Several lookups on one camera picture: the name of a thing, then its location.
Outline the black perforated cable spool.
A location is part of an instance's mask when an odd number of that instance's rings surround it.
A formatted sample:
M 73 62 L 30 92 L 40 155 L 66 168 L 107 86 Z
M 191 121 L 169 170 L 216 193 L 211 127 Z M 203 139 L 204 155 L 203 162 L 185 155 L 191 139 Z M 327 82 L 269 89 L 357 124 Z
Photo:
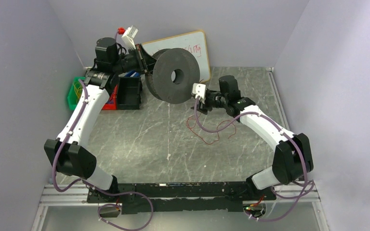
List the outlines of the black perforated cable spool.
M 195 56 L 183 48 L 171 48 L 157 51 L 152 57 L 157 60 L 153 72 L 145 75 L 150 93 L 171 104 L 188 101 L 193 84 L 200 82 L 200 68 Z

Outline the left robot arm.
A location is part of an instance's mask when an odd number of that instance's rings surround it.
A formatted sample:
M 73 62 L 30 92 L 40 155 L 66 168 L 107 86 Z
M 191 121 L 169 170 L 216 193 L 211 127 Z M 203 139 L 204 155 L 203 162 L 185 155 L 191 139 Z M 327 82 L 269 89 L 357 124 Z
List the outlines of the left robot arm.
M 119 76 L 130 71 L 138 74 L 151 72 L 156 59 L 142 44 L 126 42 L 126 52 L 114 38 L 101 38 L 95 47 L 96 57 L 87 70 L 84 80 L 79 80 L 82 94 L 68 123 L 55 139 L 45 142 L 44 150 L 52 165 L 53 186 L 65 192 L 56 182 L 57 173 L 77 177 L 89 187 L 108 195 L 119 193 L 117 177 L 102 170 L 96 157 L 85 147 L 94 124 L 119 84 Z

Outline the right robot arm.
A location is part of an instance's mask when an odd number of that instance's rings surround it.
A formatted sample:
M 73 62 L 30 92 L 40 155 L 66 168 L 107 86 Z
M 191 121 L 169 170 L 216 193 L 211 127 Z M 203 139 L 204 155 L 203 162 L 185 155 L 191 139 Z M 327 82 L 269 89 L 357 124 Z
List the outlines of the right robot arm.
M 210 90 L 204 84 L 195 83 L 192 95 L 196 102 L 195 112 L 207 114 L 213 108 L 223 108 L 226 113 L 259 135 L 274 151 L 270 167 L 254 173 L 247 181 L 254 189 L 263 190 L 276 185 L 287 185 L 299 178 L 302 186 L 310 184 L 308 173 L 314 168 L 309 138 L 295 134 L 267 116 L 250 98 L 243 97 L 234 76 L 219 79 L 219 91 Z

